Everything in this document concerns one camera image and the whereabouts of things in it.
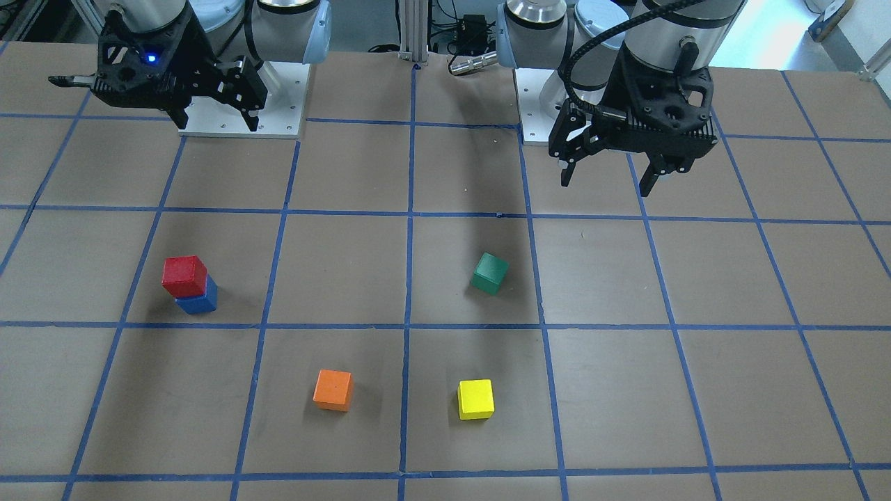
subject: blue block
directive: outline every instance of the blue block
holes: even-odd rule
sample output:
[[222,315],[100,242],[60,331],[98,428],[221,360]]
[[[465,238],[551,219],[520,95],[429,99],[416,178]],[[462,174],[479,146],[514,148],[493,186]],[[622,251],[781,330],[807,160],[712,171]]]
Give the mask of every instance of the blue block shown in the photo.
[[217,309],[217,284],[208,275],[207,289],[203,296],[191,298],[177,298],[176,304],[189,315],[196,313],[208,313]]

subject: orange block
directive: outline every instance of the orange block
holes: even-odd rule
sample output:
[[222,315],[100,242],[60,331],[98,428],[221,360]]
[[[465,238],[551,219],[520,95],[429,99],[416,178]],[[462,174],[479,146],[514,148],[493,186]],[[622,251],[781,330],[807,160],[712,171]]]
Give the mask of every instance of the orange block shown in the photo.
[[353,375],[341,371],[319,371],[313,401],[319,408],[347,412],[353,397]]

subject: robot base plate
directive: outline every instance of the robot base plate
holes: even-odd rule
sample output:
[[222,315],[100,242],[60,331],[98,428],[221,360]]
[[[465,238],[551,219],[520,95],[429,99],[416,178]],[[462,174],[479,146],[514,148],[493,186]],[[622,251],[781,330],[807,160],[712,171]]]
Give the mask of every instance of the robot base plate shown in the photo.
[[180,136],[299,139],[307,101],[310,65],[295,62],[266,64],[271,64],[278,74],[281,92],[278,95],[269,95],[266,107],[259,113],[260,125],[257,132],[248,130],[237,110],[209,97],[196,96],[186,109],[189,123],[185,129],[180,129]]

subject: green block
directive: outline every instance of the green block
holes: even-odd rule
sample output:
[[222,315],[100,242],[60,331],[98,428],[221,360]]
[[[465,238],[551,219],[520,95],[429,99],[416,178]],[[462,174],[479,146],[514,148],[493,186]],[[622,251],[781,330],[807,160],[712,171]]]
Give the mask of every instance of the green block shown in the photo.
[[498,259],[488,252],[483,253],[483,257],[479,259],[477,269],[473,272],[473,279],[470,285],[473,285],[481,291],[488,292],[493,296],[498,293],[501,282],[507,274],[507,261]]

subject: blue tape line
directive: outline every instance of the blue tape line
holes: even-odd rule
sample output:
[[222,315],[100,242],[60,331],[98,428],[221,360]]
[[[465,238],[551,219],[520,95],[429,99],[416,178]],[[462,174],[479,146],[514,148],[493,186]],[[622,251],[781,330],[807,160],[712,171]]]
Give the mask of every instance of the blue tape line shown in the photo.
[[559,477],[560,470],[449,470],[440,472],[418,472],[414,478],[421,479],[505,479],[514,477]]
[[413,212],[416,218],[507,218],[525,219],[526,214],[505,214],[498,212]]
[[[888,471],[891,463],[859,463],[859,470]],[[807,463],[807,464],[731,464],[716,466],[718,473],[751,472],[833,472],[847,471],[847,463]],[[613,476],[666,476],[708,473],[706,466],[668,466],[654,468],[572,468],[566,470],[568,477],[613,477]],[[472,479],[472,478],[528,478],[558,477],[556,469],[542,470],[483,470],[483,471],[432,471],[432,472],[261,472],[243,473],[241,481],[276,480],[424,480],[424,479]],[[75,483],[93,482],[229,482],[231,473],[123,473],[123,474],[79,474]],[[0,475],[0,484],[11,483],[61,483],[69,475]]]
[[[0,320],[0,327],[65,327],[101,329],[117,327],[117,322],[54,322],[51,320]],[[549,330],[577,329],[583,331],[668,331],[670,324],[545,324]],[[540,324],[409,324],[414,330],[536,330]],[[825,325],[825,324],[675,324],[680,331],[862,331],[889,332],[891,325]],[[186,322],[125,322],[125,329],[259,329],[260,324],[186,323]],[[401,330],[404,324],[266,324],[266,329],[276,330]]]
[[307,122],[327,123],[327,124],[361,124],[361,125],[392,125],[403,127],[449,127],[449,128],[506,128],[516,129],[516,124],[451,124],[443,122],[419,122],[412,115],[408,121],[404,120],[366,120],[366,119],[325,119],[325,118],[308,118]]
[[810,464],[734,464],[719,466],[719,473],[754,473],[754,472],[831,472],[850,470],[847,463],[810,463]]
[[571,477],[691,475],[696,473],[708,473],[708,467],[665,466],[660,468],[577,468],[567,471],[567,475]]
[[752,199],[748,194],[748,188],[746,187],[745,181],[742,179],[742,173],[740,171],[740,166],[737,164],[736,157],[733,155],[733,150],[730,147],[730,143],[727,141],[727,137],[723,134],[723,128],[721,127],[721,121],[718,119],[715,111],[712,110],[712,117],[715,119],[715,126],[718,129],[718,134],[722,137],[722,141],[724,144],[724,148],[727,150],[727,155],[730,158],[730,162],[733,165],[733,171],[736,173],[737,179],[740,181],[740,187],[742,188],[742,193],[746,197],[746,203],[748,203],[748,208],[752,212],[752,217],[756,219],[755,225],[758,228],[758,234],[761,236],[761,242],[764,245],[764,250],[767,252],[767,257],[771,261],[771,267],[773,267],[773,272],[776,275],[777,282],[780,284],[780,289],[783,294],[783,298],[786,300],[786,305],[789,307],[789,313],[792,315],[792,320],[795,322],[798,337],[801,340],[801,344],[805,349],[805,353],[807,355],[807,361],[811,365],[811,369],[813,370],[814,378],[817,381],[817,385],[820,387],[820,393],[823,396],[823,400],[826,403],[826,407],[829,410],[830,416],[832,418],[832,423],[835,425],[836,431],[838,432],[838,437],[841,440],[842,448],[845,450],[845,455],[848,458],[848,461],[851,464],[851,469],[854,472],[854,477],[857,479],[857,485],[860,487],[861,494],[863,495],[864,501],[870,501],[870,496],[866,492],[866,487],[863,484],[862,477],[860,472],[856,468],[856,463],[854,462],[854,455],[851,452],[851,448],[848,445],[847,437],[845,436],[844,430],[842,430],[841,422],[838,420],[838,415],[836,414],[835,407],[832,405],[832,400],[830,399],[830,395],[826,390],[826,385],[823,383],[823,378],[820,375],[820,369],[817,367],[817,362],[813,358],[813,352],[811,351],[810,344],[805,337],[805,329],[802,328],[801,321],[798,318],[798,313],[795,310],[795,305],[792,302],[792,296],[789,294],[789,288],[786,286],[786,281],[782,277],[782,273],[780,272],[780,266],[777,264],[777,260],[773,255],[773,250],[771,249],[771,244],[767,240],[767,234],[764,232],[764,226],[761,224],[760,220],[758,220],[758,214],[755,210],[755,205],[752,203]]
[[[0,205],[0,209],[26,209],[24,204]],[[120,205],[58,205],[38,204],[34,210],[83,210],[154,212],[156,207]],[[281,214],[280,209],[253,209],[238,207],[164,207],[163,212],[212,213],[212,214]],[[398,210],[335,210],[335,209],[286,209],[289,215],[299,216],[358,216],[390,218],[527,218],[526,214],[498,212],[403,212]],[[839,225],[839,226],[891,226],[891,221],[857,221],[844,219],[781,219],[781,218],[706,218],[700,216],[648,216],[650,221],[675,221],[693,223],[772,223],[777,225]],[[642,216],[625,214],[532,214],[532,219],[569,220],[616,220],[643,221]]]
[[532,256],[532,275],[535,280],[535,300],[538,306],[538,328],[542,331],[544,369],[548,376],[548,395],[551,400],[551,421],[553,422],[554,429],[554,452],[557,456],[557,471],[560,476],[560,496],[562,501],[569,501],[569,485],[566,478],[566,458],[563,455],[563,432],[560,428],[560,409],[557,404],[557,385],[554,382],[553,358],[551,356],[551,335],[544,319],[542,280],[538,269],[538,250],[535,246],[535,221],[532,217],[532,198],[529,192],[526,156],[523,154],[523,131],[519,127],[517,128],[517,148],[519,151],[519,171],[523,179],[523,202],[526,204],[529,250]]
[[0,483],[62,483],[69,475],[0,475]]
[[440,122],[417,122],[415,125],[418,127],[446,127],[446,128],[503,128],[509,130],[516,130],[517,125],[515,124],[446,124]]
[[891,143],[891,139],[851,139],[847,137],[821,137],[824,143]]
[[241,481],[269,480],[396,480],[398,472],[287,472],[243,473]]
[[84,433],[81,435],[80,443],[78,444],[78,452],[74,456],[74,462],[71,465],[70,478],[65,483],[65,490],[62,493],[62,501],[69,501],[71,498],[71,490],[74,488],[74,482],[76,481],[76,477],[78,475],[78,471],[80,470],[80,464],[84,459],[84,453],[86,452],[86,444],[90,440],[90,433],[93,431],[93,424],[95,423],[96,414],[99,411],[99,405],[102,402],[102,394],[105,392],[105,385],[108,383],[109,374],[111,372],[111,365],[114,362],[115,354],[118,351],[118,345],[120,344],[121,334],[124,332],[124,323],[127,321],[127,315],[130,312],[130,306],[133,304],[133,297],[136,294],[136,286],[139,284],[139,279],[143,274],[143,268],[145,267],[145,260],[149,257],[149,248],[151,247],[151,241],[155,237],[155,232],[158,230],[158,223],[161,219],[161,210],[160,208],[164,207],[164,203],[167,201],[168,194],[170,193],[170,186],[173,185],[174,177],[176,176],[176,170],[179,167],[180,159],[183,158],[183,150],[185,149],[186,138],[183,137],[179,142],[179,149],[176,151],[176,156],[173,161],[173,166],[170,168],[170,174],[168,176],[167,183],[164,186],[164,192],[161,194],[160,201],[158,202],[159,210],[155,213],[155,218],[151,222],[151,229],[149,230],[149,234],[145,239],[145,245],[143,246],[143,253],[139,258],[139,264],[136,266],[136,271],[133,275],[133,280],[130,283],[130,291],[127,293],[127,300],[124,302],[124,308],[120,313],[120,319],[118,320],[118,328],[114,333],[114,337],[111,341],[111,346],[109,347],[109,354],[105,358],[105,366],[102,368],[102,376],[99,378],[99,385],[96,388],[96,393],[93,398],[93,404],[90,407],[90,414],[86,418],[86,424],[84,425]]
[[758,136],[754,134],[726,134],[724,137],[730,139],[767,139],[771,141],[816,141],[816,139],[807,136]]
[[317,122],[323,124],[363,124],[363,125],[397,125],[410,126],[411,121],[404,120],[363,120],[363,119],[318,119],[310,118],[307,122]]
[[53,322],[53,321],[0,321],[0,327],[61,327],[77,329],[107,329],[117,327],[117,322]]
[[891,463],[857,463],[859,470],[891,470]]
[[142,122],[169,122],[168,117],[137,117],[137,116],[114,116],[114,115],[84,115],[84,120],[128,120]]
[[60,119],[73,120],[77,115],[64,115],[58,113],[10,113],[0,112],[0,119]]
[[229,499],[238,499],[238,490],[241,485],[241,472],[244,469],[244,457],[248,450],[248,437],[250,435],[250,423],[254,415],[254,402],[257,399],[257,384],[260,379],[260,368],[263,364],[263,348],[266,345],[266,330],[269,325],[269,310],[273,304],[273,292],[275,291],[275,279],[278,275],[279,259],[282,255],[282,242],[284,241],[285,226],[288,222],[288,206],[290,197],[294,192],[294,181],[297,178],[297,165],[300,157],[300,142],[294,144],[294,154],[291,157],[288,187],[285,190],[282,202],[281,219],[279,220],[278,233],[275,236],[275,250],[273,251],[272,268],[269,272],[269,284],[266,287],[266,300],[263,303],[263,315],[260,319],[260,331],[257,335],[257,354],[254,358],[254,369],[251,372],[250,389],[248,391],[248,404],[244,411],[244,423],[241,426],[241,440],[238,445],[238,456],[235,459],[235,472],[232,480],[232,490]]
[[875,239],[872,238],[872,233],[870,233],[870,229],[863,223],[863,217],[860,215],[860,210],[857,209],[857,206],[854,205],[854,199],[851,198],[851,194],[847,191],[847,187],[845,187],[845,183],[841,180],[841,175],[838,173],[838,169],[835,166],[835,163],[832,161],[830,154],[826,151],[826,145],[823,144],[820,136],[817,134],[816,127],[813,126],[811,122],[811,118],[807,116],[807,112],[805,111],[805,107],[802,106],[801,101],[798,99],[798,94],[795,93],[795,89],[792,88],[792,83],[789,82],[789,77],[786,76],[785,71],[781,71],[783,80],[786,81],[786,86],[789,88],[789,91],[792,93],[792,97],[795,98],[795,104],[798,105],[798,109],[801,110],[802,116],[805,117],[805,121],[807,122],[807,126],[811,128],[811,132],[813,133],[813,137],[817,140],[817,144],[820,146],[820,150],[823,152],[823,157],[826,159],[826,163],[829,164],[830,169],[832,169],[832,175],[835,176],[836,181],[838,181],[838,187],[841,188],[842,193],[845,194],[845,199],[847,200],[848,205],[851,206],[851,210],[854,211],[854,216],[857,217],[857,221],[860,223],[860,226],[863,228],[863,232],[866,233],[867,240],[870,241],[870,245],[872,246],[872,250],[876,253],[876,257],[879,258],[879,263],[881,263],[882,267],[885,268],[885,275],[888,278],[891,278],[891,268],[888,268],[888,263],[885,261],[884,256],[882,256],[881,250],[879,250],[879,246],[876,245]]
[[327,210],[327,209],[288,209],[288,214],[297,216],[408,216],[406,212],[397,210]]
[[891,331],[891,325],[801,325],[806,331]]
[[[12,112],[0,112],[0,118],[2,119],[66,119],[72,120],[77,115],[66,115],[60,113],[12,113]],[[167,117],[131,117],[131,116],[112,116],[112,115],[82,115],[79,117],[82,120],[125,120],[125,121],[152,121],[152,122],[166,122],[170,119]]]
[[628,171],[631,173],[631,179],[634,182],[634,190],[637,193],[637,202],[641,208],[641,215],[643,216],[643,228],[644,230],[646,230],[647,240],[650,242],[650,253],[653,257],[653,265],[656,267],[656,276],[659,280],[659,289],[662,291],[662,300],[665,302],[668,323],[671,325],[672,337],[674,338],[674,346],[677,348],[677,355],[681,362],[683,379],[687,383],[687,391],[688,393],[690,393],[690,402],[693,406],[693,414],[696,416],[696,425],[699,428],[699,437],[702,440],[702,449],[706,456],[708,476],[711,478],[712,489],[715,491],[715,500],[722,501],[723,498],[721,496],[721,487],[718,484],[718,476],[717,472],[715,471],[715,459],[712,457],[712,448],[708,442],[706,423],[702,417],[702,410],[699,408],[699,398],[696,396],[696,388],[693,386],[693,377],[690,374],[690,367],[687,364],[687,356],[683,350],[681,334],[679,334],[677,323],[674,320],[674,311],[671,307],[671,300],[668,297],[666,279],[662,273],[662,265],[659,263],[659,255],[656,251],[656,240],[653,238],[653,231],[652,228],[650,228],[650,218],[647,215],[647,206],[643,202],[643,197],[641,196],[641,188],[637,183],[637,173],[634,170],[634,159],[631,157],[631,153],[626,153],[625,157],[628,160]]
[[[408,141],[408,217],[405,238],[405,315],[403,316],[403,354],[402,354],[402,391],[399,400],[399,471],[405,472],[408,462],[408,384],[411,354],[411,322],[412,322],[412,279],[413,279],[413,247],[414,247],[414,154],[415,137],[417,136],[418,111],[418,70],[421,66],[412,66],[411,125]],[[396,492],[398,501],[405,500],[405,478],[399,479]]]
[[6,271],[6,267],[9,265],[10,259],[12,259],[12,255],[15,252],[15,249],[19,246],[21,236],[25,233],[25,227],[28,226],[28,222],[31,220],[31,215],[34,214],[34,208],[37,206],[37,201],[39,201],[40,197],[44,194],[46,185],[50,182],[50,177],[53,175],[53,172],[55,172],[56,167],[59,166],[59,160],[61,160],[61,156],[65,153],[65,148],[68,147],[68,143],[71,141],[71,137],[74,135],[74,129],[78,126],[78,118],[84,112],[84,108],[86,108],[86,104],[89,102],[89,100],[90,94],[87,93],[84,96],[83,102],[81,102],[80,104],[78,114],[75,115],[74,119],[71,121],[71,126],[68,127],[68,132],[65,134],[65,138],[62,139],[61,146],[59,146],[59,150],[56,152],[56,155],[53,158],[53,163],[50,164],[50,167],[46,171],[44,179],[40,182],[40,186],[37,187],[37,192],[34,193],[34,197],[31,199],[31,203],[28,205],[25,216],[21,219],[19,230],[12,238],[12,243],[10,243],[9,249],[6,250],[6,255],[4,256],[3,261],[0,261],[0,276],[3,276],[4,271]]
[[213,207],[166,207],[165,212],[191,212],[209,214],[281,214],[280,209],[250,209],[250,208],[213,208]]

